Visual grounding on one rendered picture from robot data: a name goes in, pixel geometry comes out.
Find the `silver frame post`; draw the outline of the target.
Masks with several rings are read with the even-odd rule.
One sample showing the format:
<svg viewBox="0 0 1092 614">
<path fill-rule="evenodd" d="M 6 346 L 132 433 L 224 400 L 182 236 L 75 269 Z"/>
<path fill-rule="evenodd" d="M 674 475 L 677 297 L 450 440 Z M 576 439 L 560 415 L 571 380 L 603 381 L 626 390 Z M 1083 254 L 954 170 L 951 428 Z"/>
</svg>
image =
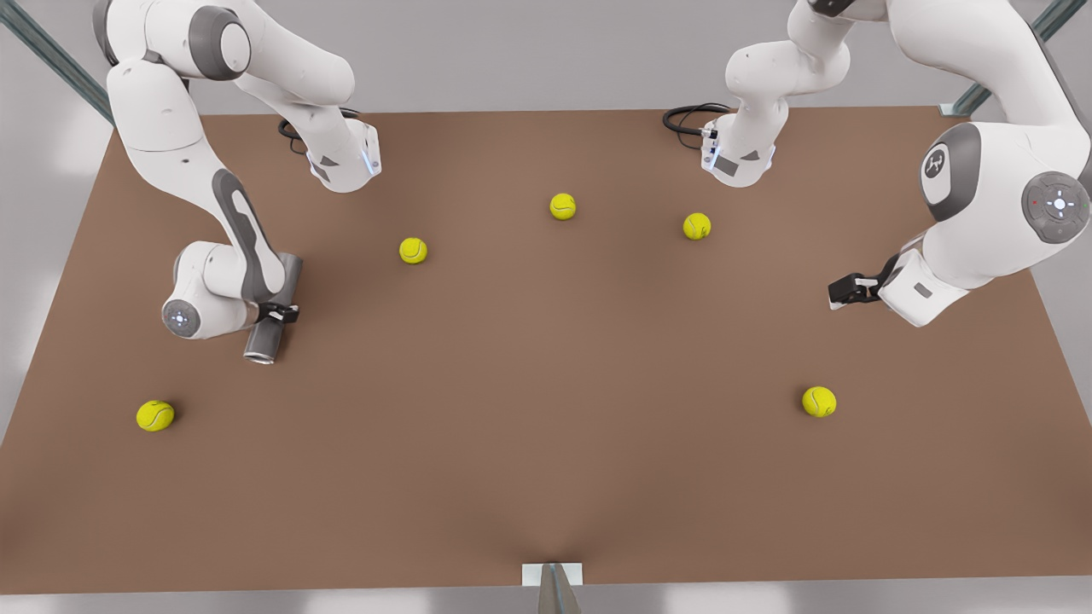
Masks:
<svg viewBox="0 0 1092 614">
<path fill-rule="evenodd" d="M 0 24 L 114 125 L 107 93 L 15 0 L 0 0 Z"/>
<path fill-rule="evenodd" d="M 584 585 L 584 564 L 523 564 L 521 581 L 524 587 L 538 587 L 537 614 L 582 614 L 573 586 Z"/>
<path fill-rule="evenodd" d="M 971 117 L 987 98 L 1019 125 L 1082 122 L 1085 117 L 1046 43 L 1088 0 L 1051 0 L 1026 22 L 1009 0 L 941 0 L 941 39 L 933 67 L 974 81 L 958 101 L 940 105 L 945 117 Z M 1092 113 L 1092 101 L 1089 101 Z"/>
</svg>

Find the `grey tennis ball tube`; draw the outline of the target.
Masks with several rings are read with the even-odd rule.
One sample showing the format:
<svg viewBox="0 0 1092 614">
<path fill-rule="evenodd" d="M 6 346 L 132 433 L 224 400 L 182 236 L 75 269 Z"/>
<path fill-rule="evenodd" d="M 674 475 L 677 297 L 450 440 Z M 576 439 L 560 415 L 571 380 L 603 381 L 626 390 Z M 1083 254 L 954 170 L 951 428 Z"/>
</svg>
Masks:
<svg viewBox="0 0 1092 614">
<path fill-rule="evenodd" d="M 284 264 L 285 282 L 282 290 L 273 299 L 266 303 L 296 304 L 293 296 L 298 284 L 298 278 L 302 269 L 300 257 L 290 253 L 278 253 Z M 281 345 L 283 332 L 287 326 L 274 320 L 256 322 L 249 333 L 248 342 L 244 350 L 244 357 L 257 364 L 270 365 L 276 361 L 277 351 Z"/>
</svg>

